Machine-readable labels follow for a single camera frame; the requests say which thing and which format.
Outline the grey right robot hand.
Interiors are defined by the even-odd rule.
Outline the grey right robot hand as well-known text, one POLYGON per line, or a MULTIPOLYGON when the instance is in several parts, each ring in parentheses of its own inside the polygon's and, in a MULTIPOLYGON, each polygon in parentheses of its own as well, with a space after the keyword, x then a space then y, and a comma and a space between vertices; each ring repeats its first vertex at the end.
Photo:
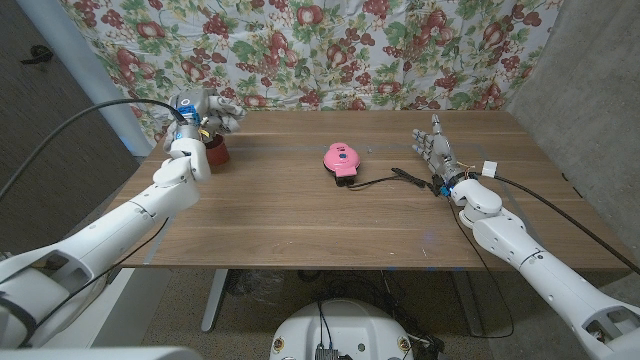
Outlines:
POLYGON ((430 133, 413 130, 412 137, 416 144, 412 148, 426 161, 433 175, 439 176, 447 187, 453 187, 464 176, 464 170, 458 164, 448 138, 443 134, 437 114, 431 117, 431 124, 430 133))

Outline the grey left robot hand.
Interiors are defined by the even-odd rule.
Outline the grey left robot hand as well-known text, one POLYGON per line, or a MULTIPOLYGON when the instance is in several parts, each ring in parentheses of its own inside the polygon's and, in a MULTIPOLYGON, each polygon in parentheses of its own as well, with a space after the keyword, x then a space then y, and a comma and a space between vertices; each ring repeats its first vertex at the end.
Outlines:
POLYGON ((184 90, 171 97, 169 104, 184 117, 185 122, 174 121, 169 126, 166 145, 181 138, 212 142, 218 134, 237 132, 247 115, 244 108, 219 95, 215 89, 184 90))

